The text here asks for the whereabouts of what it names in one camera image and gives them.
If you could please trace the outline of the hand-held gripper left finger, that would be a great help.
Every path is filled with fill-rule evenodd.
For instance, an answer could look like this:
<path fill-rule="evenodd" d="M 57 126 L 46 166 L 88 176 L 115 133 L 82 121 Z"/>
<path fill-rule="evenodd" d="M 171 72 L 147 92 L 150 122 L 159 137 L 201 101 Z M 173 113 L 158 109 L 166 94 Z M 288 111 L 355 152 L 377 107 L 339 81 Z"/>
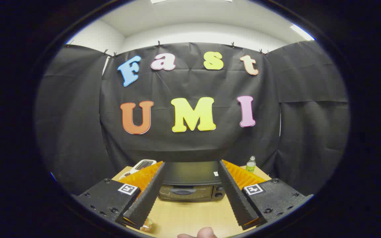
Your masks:
<path fill-rule="evenodd" d="M 103 179 L 76 200 L 106 220 L 141 228 L 157 199 L 166 174 L 163 161 L 120 180 Z"/>

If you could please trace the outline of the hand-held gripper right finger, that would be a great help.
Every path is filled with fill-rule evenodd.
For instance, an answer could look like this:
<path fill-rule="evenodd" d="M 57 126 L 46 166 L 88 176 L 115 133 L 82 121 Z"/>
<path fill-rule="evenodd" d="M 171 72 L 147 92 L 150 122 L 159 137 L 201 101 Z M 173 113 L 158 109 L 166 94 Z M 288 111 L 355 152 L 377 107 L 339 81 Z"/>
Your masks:
<path fill-rule="evenodd" d="M 263 179 L 225 160 L 218 161 L 218 175 L 243 230 L 275 223 L 313 197 L 300 193 L 281 179 Z"/>

